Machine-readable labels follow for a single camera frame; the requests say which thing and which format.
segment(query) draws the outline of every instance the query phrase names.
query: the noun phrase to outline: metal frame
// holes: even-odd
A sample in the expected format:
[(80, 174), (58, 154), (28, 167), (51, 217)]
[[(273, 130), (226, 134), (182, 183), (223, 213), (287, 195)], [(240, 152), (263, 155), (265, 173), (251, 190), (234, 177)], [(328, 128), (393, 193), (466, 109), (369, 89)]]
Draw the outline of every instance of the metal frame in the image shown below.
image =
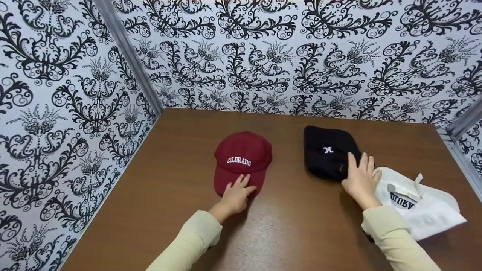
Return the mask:
[(482, 120), (482, 96), (447, 127), (447, 134), (457, 142), (470, 128)]
[(482, 203), (482, 178), (479, 176), (479, 173), (472, 165), (468, 157), (465, 156), (462, 150), (456, 145), (456, 141), (452, 141), (444, 130), (437, 131), (460, 168), (460, 171), (462, 171), (467, 179), (467, 182), (470, 184), (470, 186), (472, 186), (472, 190), (474, 190), (475, 194), (479, 198), (479, 201)]
[(145, 72), (142, 62), (137, 57), (137, 52), (130, 42), (129, 36), (125, 31), (124, 24), (118, 17), (112, 1), (94, 0), (94, 3), (99, 10), (99, 13), (102, 16), (102, 19), (104, 20), (108, 30), (114, 37), (114, 40), (117, 42), (120, 52), (125, 57), (127, 64), (129, 64), (141, 91), (145, 94), (146, 99), (151, 104), (156, 116), (160, 116), (164, 108), (157, 97), (157, 92), (152, 87), (150, 77)]

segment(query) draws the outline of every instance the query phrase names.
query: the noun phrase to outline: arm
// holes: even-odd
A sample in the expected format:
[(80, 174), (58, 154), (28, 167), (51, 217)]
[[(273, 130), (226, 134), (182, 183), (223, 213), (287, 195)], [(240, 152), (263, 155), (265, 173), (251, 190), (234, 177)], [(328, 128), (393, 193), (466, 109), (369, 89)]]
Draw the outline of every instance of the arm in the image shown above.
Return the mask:
[(392, 206), (366, 209), (361, 226), (373, 237), (394, 271), (440, 271), (411, 237), (407, 222)]
[(256, 190), (246, 187), (249, 175), (229, 183), (223, 198), (209, 212), (197, 211), (179, 231), (174, 241), (151, 263), (146, 271), (187, 271), (211, 246), (219, 241), (224, 220), (246, 209), (246, 198)]
[(376, 186), (382, 176), (374, 174), (372, 156), (361, 156), (360, 165), (348, 153), (348, 178), (342, 181), (345, 191), (363, 209), (362, 228), (387, 257), (394, 271), (440, 271), (430, 256), (410, 235), (410, 227), (392, 206), (382, 206), (375, 197)]
[(174, 241), (151, 263), (147, 271), (187, 271), (219, 241), (221, 224), (208, 212), (197, 211)]

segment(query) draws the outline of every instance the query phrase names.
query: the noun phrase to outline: hand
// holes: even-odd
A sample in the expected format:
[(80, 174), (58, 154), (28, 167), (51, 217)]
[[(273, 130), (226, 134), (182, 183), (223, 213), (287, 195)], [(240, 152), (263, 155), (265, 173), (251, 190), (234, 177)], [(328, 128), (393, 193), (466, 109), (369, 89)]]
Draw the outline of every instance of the hand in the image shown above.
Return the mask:
[(234, 184), (228, 183), (221, 201), (209, 211), (219, 224), (222, 224), (230, 215), (238, 214), (246, 209), (249, 194), (256, 190), (256, 186), (246, 187), (249, 177), (249, 174), (246, 176), (240, 175)]
[(363, 210), (381, 206), (382, 203), (375, 197), (376, 185), (382, 177), (382, 172), (373, 174), (375, 160), (373, 156), (367, 157), (363, 153), (360, 166), (357, 167), (355, 156), (348, 153), (348, 178), (341, 182), (345, 191), (360, 205)]

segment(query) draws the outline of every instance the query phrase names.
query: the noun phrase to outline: black cap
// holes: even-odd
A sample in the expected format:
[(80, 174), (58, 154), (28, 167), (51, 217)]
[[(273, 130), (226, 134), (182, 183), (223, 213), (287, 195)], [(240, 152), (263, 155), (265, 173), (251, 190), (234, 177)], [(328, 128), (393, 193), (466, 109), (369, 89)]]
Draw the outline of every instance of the black cap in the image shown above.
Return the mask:
[(342, 181), (348, 175), (348, 153), (360, 163), (362, 153), (346, 131), (306, 126), (304, 130), (305, 165), (313, 175)]

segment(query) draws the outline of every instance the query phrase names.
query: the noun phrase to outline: baseball cap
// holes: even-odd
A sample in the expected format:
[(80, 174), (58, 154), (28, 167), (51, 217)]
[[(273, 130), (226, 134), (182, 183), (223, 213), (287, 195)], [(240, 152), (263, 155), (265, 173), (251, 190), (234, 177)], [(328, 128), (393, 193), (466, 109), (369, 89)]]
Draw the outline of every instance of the baseball cap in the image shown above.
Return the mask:
[(413, 181), (391, 168), (379, 167), (374, 173), (378, 170), (382, 177), (375, 196), (383, 205), (393, 206), (403, 216), (414, 240), (425, 239), (467, 221), (451, 194), (420, 183), (422, 174)]
[(346, 131), (306, 126), (303, 133), (305, 166), (313, 175), (342, 181), (348, 175), (348, 153), (360, 163), (362, 153)]
[(250, 197), (255, 197), (263, 187), (266, 169), (272, 160), (271, 150), (271, 144), (264, 137), (248, 131), (224, 138), (214, 152), (216, 193), (222, 196), (228, 183), (234, 183), (240, 174), (250, 174), (248, 185), (256, 186)]

